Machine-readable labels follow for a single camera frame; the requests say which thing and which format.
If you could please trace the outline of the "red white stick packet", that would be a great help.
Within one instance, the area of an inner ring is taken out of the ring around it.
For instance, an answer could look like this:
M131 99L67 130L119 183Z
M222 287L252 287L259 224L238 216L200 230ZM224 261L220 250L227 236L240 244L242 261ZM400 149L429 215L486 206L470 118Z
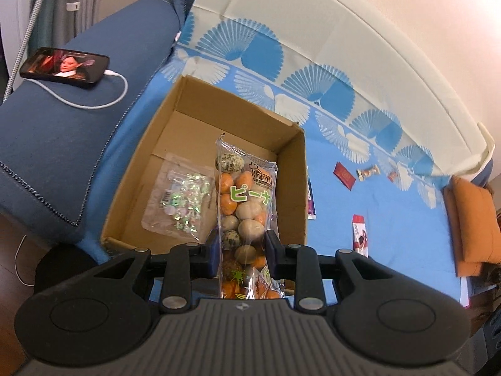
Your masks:
M360 255L369 256L368 234L363 216L352 217L352 249Z

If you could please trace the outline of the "coated peanuts snack bag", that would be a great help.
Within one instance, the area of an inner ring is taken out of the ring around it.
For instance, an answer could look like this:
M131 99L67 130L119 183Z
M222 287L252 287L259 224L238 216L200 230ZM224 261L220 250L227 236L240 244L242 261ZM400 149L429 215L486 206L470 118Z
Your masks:
M284 297L284 282L272 278L265 234L278 230L278 165L217 139L217 224L223 299Z

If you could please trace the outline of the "white purple stick packet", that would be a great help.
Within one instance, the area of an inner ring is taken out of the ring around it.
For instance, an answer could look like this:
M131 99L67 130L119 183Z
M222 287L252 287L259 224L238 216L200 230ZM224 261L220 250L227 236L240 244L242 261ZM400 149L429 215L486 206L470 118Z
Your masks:
M313 193L312 193L312 184L309 177L309 172L307 172L307 219L308 220L316 220L317 215L315 211Z

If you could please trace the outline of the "small red wrapped candy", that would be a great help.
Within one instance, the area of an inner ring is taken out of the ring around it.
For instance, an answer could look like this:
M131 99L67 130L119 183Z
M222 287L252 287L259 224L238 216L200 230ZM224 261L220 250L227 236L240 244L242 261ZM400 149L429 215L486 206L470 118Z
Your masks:
M392 171L387 177L391 182L395 182L396 179L398 179L398 173L396 171Z

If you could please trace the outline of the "yellow wrapped candy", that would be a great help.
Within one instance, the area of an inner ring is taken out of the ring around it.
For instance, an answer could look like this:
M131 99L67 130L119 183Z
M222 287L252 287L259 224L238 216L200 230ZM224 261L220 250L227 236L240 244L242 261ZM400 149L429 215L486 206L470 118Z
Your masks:
M380 168L378 165L372 165L369 168L357 169L356 170L358 180L360 182L366 181L370 177L380 174Z

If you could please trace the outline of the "dark red packet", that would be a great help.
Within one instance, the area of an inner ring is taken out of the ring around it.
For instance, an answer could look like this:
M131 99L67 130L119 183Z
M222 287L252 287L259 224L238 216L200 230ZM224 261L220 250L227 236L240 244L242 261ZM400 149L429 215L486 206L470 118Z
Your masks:
M356 178L348 171L344 165L340 162L337 162L334 167L333 174L340 180L340 182L348 189L352 190Z

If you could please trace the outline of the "blue white patterned sofa cover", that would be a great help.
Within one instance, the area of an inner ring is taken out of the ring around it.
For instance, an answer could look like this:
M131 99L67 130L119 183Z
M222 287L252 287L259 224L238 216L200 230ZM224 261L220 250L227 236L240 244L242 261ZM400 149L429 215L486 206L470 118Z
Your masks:
M451 88L375 11L360 0L194 0L160 73L166 96L192 76L303 130L317 215L306 245L352 249L360 215L369 257L464 297L442 191L488 145ZM352 190L333 174L337 162L356 178ZM380 174L360 182L356 170L372 165ZM81 241L98 262L109 259L101 233L120 183L101 230Z

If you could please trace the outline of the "black smartphone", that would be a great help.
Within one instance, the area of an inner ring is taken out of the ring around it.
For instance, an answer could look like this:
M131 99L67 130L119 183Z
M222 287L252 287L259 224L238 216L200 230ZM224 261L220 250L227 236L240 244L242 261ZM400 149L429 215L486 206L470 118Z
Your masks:
M20 67L24 79L90 88L105 75L110 64L105 55L56 48L37 49Z

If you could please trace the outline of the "brown cardboard box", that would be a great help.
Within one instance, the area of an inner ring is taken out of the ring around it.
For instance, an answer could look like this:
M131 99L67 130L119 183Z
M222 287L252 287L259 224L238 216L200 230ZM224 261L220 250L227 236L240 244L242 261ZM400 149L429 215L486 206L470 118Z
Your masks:
M217 139L278 165L276 206L282 243L307 241L305 133L293 121L192 76L181 77L150 121L115 194L101 233L113 250L164 254L181 238L143 228L141 220L167 155L215 166Z

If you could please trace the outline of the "grey curtain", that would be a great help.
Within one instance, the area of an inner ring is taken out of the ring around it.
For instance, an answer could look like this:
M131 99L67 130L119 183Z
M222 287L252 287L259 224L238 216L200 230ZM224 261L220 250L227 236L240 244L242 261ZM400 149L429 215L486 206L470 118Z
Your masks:
M43 0L28 43L31 53L40 47L61 47L86 31L97 18L99 0Z

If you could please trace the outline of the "clear bag of candies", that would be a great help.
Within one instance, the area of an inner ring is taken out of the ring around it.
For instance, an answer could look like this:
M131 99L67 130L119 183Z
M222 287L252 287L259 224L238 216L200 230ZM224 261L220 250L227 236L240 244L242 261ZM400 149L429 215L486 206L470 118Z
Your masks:
M203 240L215 172L168 153L149 194L141 225L149 232L182 241Z

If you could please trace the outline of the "orange cushion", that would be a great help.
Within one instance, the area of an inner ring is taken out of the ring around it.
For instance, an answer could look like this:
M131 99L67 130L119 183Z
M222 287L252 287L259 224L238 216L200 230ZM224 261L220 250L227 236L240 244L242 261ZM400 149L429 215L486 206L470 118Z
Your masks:
M456 275L479 277L500 264L500 228L490 192L452 177L442 192L452 237Z

